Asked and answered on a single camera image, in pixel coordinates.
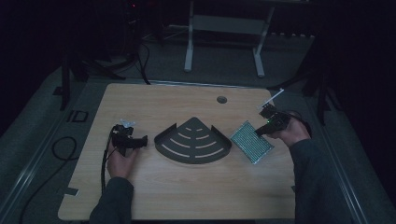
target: background desk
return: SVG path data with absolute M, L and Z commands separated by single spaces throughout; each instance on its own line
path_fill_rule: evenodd
M 219 104 L 218 96 L 228 102 Z M 120 119 L 137 122 L 134 137 L 148 135 L 130 176 L 133 219 L 294 218 L 293 165 L 280 140 L 270 139 L 275 148 L 255 165 L 235 145 L 219 161 L 190 165 L 165 158 L 153 142 L 191 117 L 228 137 L 246 120 L 259 128 L 264 120 L 256 106 L 269 98 L 269 91 L 258 89 L 110 84 L 69 184 L 79 193 L 64 195 L 59 218 L 89 218 L 101 196 L 108 133 Z

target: forearm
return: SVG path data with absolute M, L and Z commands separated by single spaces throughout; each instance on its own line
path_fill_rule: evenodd
M 312 140 L 294 144 L 290 154 L 296 185 L 295 223 L 351 223 L 332 167 Z
M 134 186 L 121 177 L 111 178 L 99 203 L 92 210 L 90 223 L 131 223 Z

